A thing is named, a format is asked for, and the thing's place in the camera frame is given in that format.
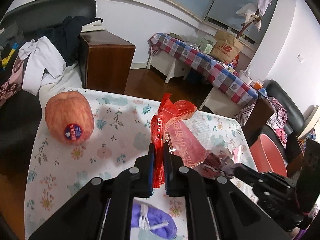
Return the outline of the purple white trash piece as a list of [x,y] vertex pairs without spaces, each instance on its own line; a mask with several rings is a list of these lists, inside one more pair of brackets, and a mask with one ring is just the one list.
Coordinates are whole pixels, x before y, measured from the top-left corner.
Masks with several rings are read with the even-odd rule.
[[177,235],[177,226],[172,217],[145,203],[133,204],[131,228],[139,228],[162,239],[172,239]]

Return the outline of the red plastic snack wrapper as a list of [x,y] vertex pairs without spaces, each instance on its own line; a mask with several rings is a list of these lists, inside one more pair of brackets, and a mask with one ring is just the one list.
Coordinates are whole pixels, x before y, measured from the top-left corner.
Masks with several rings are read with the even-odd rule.
[[151,142],[155,146],[152,186],[165,183],[164,143],[169,152],[182,158],[183,164],[195,168],[205,161],[214,147],[214,135],[206,114],[186,100],[172,102],[165,93],[157,113],[151,119]]

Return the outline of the pink white wrapper trash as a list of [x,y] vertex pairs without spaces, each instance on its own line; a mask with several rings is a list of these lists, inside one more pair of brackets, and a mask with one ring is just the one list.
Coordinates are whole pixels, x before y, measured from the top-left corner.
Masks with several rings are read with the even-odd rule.
[[199,173],[201,176],[209,179],[215,179],[218,176],[232,178],[234,165],[241,160],[242,149],[242,145],[239,145],[232,151],[226,147],[214,148],[212,153],[200,165]]

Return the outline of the pink plastic trash bucket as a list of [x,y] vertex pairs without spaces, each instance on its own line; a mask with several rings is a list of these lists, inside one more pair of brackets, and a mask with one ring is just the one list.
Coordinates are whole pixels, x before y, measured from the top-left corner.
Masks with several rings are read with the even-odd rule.
[[287,169],[275,143],[265,134],[260,134],[257,141],[249,148],[259,172],[274,172],[287,177]]

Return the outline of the floral tablecloth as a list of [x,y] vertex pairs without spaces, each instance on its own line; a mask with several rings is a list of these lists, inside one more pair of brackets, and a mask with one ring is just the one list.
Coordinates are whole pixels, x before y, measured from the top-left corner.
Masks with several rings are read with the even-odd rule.
[[[148,152],[151,119],[158,111],[158,101],[88,89],[80,93],[88,100],[94,117],[94,130],[86,142],[78,146],[61,144],[49,134],[45,121],[39,125],[24,199],[27,237],[89,180],[116,177]],[[226,147],[232,151],[242,145],[240,163],[255,168],[239,123],[205,114],[214,135],[213,149]]]

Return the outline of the white desk under cloth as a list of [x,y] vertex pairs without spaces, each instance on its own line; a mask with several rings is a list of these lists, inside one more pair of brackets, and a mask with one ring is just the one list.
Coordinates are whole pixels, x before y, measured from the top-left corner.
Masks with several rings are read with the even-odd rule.
[[157,70],[164,75],[166,84],[171,80],[183,80],[187,94],[194,97],[198,109],[229,118],[240,112],[241,107],[214,87],[201,73],[162,50],[155,56],[149,56],[146,68]]

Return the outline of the orange box on table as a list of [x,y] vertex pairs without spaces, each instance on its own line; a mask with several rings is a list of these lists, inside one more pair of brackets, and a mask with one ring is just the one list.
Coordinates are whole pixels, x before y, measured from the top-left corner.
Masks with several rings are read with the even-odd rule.
[[260,89],[262,89],[263,84],[264,84],[263,81],[257,80],[257,81],[254,82],[253,88],[256,89],[256,90],[260,90]]

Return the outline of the checkered tablecloth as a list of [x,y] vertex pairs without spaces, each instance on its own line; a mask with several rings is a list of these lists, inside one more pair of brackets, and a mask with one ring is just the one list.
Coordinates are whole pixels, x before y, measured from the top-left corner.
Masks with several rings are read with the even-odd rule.
[[257,91],[244,83],[211,56],[194,49],[184,42],[164,33],[156,33],[149,39],[150,53],[160,50],[201,73],[218,91],[232,102],[244,107],[258,99]]

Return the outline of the brown wooden side cabinet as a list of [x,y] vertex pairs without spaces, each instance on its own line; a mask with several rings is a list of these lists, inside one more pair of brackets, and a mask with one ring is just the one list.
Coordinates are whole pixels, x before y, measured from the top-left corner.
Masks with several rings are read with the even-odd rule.
[[82,87],[123,94],[135,49],[109,31],[82,33],[78,57]]

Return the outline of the red small gift bag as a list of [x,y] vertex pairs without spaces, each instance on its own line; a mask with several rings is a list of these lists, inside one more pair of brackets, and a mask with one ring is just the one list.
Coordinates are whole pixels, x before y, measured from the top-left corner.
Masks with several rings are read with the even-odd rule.
[[234,66],[234,68],[238,66],[238,62],[239,62],[239,54],[236,55],[236,57],[232,60],[232,65]]

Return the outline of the black leather sofa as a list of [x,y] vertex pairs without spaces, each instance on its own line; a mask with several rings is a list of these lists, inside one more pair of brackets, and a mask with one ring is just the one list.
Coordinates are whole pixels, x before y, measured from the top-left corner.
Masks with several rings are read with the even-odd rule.
[[1,21],[1,158],[28,155],[43,116],[41,87],[78,60],[80,34],[95,0],[36,0]]

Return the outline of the green tissue box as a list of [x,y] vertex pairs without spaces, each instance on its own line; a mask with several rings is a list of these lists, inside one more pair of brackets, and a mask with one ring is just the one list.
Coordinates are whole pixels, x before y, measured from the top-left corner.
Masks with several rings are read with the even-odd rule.
[[208,44],[206,45],[205,49],[204,49],[204,53],[205,53],[205,54],[210,54],[211,51],[212,51],[212,49],[213,49],[213,45],[210,44],[210,43],[208,43]]

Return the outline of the brown paper shopping bag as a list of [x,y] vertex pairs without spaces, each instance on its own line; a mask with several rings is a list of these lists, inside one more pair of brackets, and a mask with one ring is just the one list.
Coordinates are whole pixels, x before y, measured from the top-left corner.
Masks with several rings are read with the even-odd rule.
[[222,62],[231,63],[244,47],[236,37],[226,31],[218,30],[214,39],[216,44],[213,46],[210,56]]

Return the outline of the clothes pile on sofa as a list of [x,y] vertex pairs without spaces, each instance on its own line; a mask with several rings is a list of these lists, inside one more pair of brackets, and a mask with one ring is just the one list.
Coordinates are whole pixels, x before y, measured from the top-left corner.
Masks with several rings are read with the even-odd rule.
[[66,67],[78,60],[80,34],[103,30],[103,19],[68,16],[56,28],[39,30],[37,41],[16,45],[11,75],[1,86],[1,105],[24,90],[37,96],[42,86],[62,79]]

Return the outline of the wooden coat rack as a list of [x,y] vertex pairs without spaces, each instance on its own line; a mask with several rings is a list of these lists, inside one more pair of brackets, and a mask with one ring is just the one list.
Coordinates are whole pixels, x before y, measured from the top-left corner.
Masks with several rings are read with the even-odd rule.
[[261,29],[262,17],[271,3],[272,0],[257,0],[255,4],[248,3],[241,7],[236,14],[243,17],[245,21],[241,25],[242,29],[239,31],[236,38],[239,38],[250,25],[254,25],[259,32]]

